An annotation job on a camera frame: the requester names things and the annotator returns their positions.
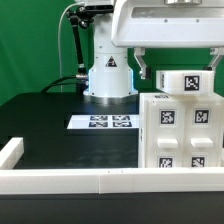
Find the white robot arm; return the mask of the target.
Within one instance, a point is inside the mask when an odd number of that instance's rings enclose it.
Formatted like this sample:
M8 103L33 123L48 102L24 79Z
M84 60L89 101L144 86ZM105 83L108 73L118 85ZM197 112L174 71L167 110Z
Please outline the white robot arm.
M140 77L150 77L147 48L208 48L214 70L224 58L224 0L76 0L82 27L94 25L94 64L84 95L95 102L122 102L137 95L127 50L134 50Z

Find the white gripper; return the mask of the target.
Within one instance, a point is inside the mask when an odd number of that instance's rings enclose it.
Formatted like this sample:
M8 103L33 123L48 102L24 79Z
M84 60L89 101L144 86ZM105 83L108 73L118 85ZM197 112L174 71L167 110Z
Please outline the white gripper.
M151 78L143 47L211 48L208 71L215 71L224 59L224 0L177 1L118 0L115 4L112 42L117 47L136 47L142 79Z

